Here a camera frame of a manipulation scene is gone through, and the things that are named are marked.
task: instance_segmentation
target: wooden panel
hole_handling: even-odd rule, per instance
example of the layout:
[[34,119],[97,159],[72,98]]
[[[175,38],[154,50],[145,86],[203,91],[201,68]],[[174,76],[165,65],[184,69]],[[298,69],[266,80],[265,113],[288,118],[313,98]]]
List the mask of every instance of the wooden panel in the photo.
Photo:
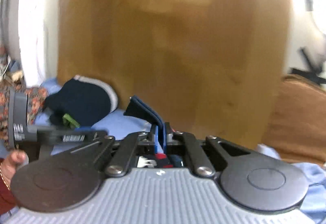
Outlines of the wooden panel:
[[290,0],[60,0],[58,80],[137,94],[178,130],[254,147],[274,102]]

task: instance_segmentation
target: maroon sleeve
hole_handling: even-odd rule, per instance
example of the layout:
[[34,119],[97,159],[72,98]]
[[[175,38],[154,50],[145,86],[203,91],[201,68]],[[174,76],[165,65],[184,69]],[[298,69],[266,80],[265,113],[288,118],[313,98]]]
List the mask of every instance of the maroon sleeve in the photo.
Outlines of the maroon sleeve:
[[0,178],[0,215],[11,210],[16,205],[16,201],[12,193],[8,190],[4,181]]

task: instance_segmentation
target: brown wooden surface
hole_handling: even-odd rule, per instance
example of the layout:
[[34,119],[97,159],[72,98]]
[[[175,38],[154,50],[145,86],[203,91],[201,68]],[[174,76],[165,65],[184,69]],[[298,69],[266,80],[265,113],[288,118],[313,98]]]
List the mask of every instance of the brown wooden surface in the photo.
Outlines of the brown wooden surface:
[[178,130],[255,147],[280,80],[290,0],[60,0],[58,80],[137,94]]

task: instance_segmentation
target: screw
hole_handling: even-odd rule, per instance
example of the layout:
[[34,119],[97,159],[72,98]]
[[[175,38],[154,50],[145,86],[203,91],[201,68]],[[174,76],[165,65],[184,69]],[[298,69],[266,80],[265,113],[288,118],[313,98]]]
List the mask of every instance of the screw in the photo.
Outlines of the screw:
[[118,175],[122,173],[123,168],[119,165],[111,165],[106,169],[106,172],[112,174],[112,175]]
[[205,166],[198,167],[196,172],[201,176],[208,176],[213,173],[213,171],[210,168]]

